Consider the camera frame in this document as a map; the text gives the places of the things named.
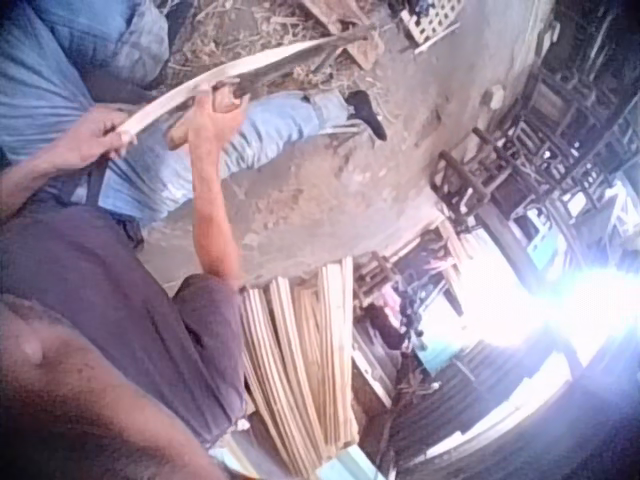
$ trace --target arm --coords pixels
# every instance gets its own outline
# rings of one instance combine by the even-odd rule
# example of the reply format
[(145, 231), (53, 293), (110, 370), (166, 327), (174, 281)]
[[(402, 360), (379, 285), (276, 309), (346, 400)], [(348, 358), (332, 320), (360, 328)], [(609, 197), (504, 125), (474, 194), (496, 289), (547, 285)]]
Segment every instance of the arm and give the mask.
[(124, 148), (128, 139), (119, 133), (105, 133), (126, 118), (121, 112), (96, 107), (51, 145), (5, 169), (0, 174), (0, 221), (13, 216), (51, 178), (83, 168), (105, 152)]
[(189, 125), (189, 153), (193, 170), (193, 243), (205, 273), (239, 288), (240, 254), (233, 238), (220, 185), (220, 152), (239, 130), (246, 115), (246, 99), (229, 113), (231, 90), (225, 87), (196, 98)]

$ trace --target skin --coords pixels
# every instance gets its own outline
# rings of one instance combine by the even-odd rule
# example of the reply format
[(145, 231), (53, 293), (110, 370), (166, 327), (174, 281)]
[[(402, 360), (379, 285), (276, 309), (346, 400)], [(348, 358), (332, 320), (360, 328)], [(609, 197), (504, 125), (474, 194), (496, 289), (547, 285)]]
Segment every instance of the skin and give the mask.
[[(227, 101), (230, 90), (218, 95), (199, 95), (190, 113), (194, 245), (206, 273), (237, 286), (239, 254), (225, 211), (218, 162), (220, 151), (244, 121), (247, 99), (238, 105)], [(229, 104), (228, 113), (214, 111), (221, 102)], [(126, 147), (131, 139), (105, 134), (125, 119), (113, 110), (93, 110), (54, 144), (6, 171), (0, 178), (2, 217), (14, 215), (52, 176)], [(105, 430), (162, 452), (185, 478), (225, 478), (175, 415), (129, 382), (77, 332), (37, 314), (22, 318), (2, 304), (0, 325), (0, 407), (16, 422), (26, 428), (64, 427), (67, 415), (82, 411)]]

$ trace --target blue jeans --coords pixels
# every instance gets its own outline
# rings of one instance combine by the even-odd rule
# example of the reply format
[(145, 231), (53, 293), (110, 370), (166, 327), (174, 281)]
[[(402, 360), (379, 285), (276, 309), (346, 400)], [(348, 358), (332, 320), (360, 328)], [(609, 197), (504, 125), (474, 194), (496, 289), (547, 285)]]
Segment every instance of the blue jeans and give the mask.
[[(137, 85), (168, 58), (166, 21), (151, 0), (18, 2), (0, 32), (0, 146), (25, 160), (68, 130), (93, 101), (80, 73), (105, 69)], [(271, 95), (249, 106), (247, 120), (222, 154), (220, 173), (257, 168), (290, 142), (346, 121), (335, 91)], [(159, 121), (126, 156), (109, 162), (99, 205), (149, 224), (193, 196), (191, 166), (170, 152)], [(86, 179), (73, 200), (83, 202)]]

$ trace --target hand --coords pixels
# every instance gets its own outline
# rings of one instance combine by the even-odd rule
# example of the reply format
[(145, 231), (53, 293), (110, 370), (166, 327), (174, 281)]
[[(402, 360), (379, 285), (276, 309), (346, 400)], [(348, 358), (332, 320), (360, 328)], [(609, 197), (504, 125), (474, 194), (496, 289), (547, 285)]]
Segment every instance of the hand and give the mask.
[(129, 143), (135, 143), (135, 138), (113, 130), (127, 117), (117, 110), (93, 107), (50, 145), (50, 154), (46, 156), (49, 167), (57, 172), (77, 170), (93, 163), (103, 153), (112, 157), (124, 153)]
[(212, 149), (222, 150), (238, 133), (247, 116), (249, 97), (233, 97), (231, 87), (224, 86), (214, 95), (209, 90), (196, 97), (189, 119), (191, 158), (207, 158)]

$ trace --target lattice panel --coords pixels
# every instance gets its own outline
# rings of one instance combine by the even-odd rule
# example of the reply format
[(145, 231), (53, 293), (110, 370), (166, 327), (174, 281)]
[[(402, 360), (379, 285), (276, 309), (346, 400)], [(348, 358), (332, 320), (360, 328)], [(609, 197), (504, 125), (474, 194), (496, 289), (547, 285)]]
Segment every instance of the lattice panel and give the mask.
[(432, 8), (426, 17), (410, 16), (406, 9), (400, 14), (400, 18), (419, 44), (442, 33), (451, 25), (462, 10), (464, 0), (433, 0), (433, 3), (436, 7)]

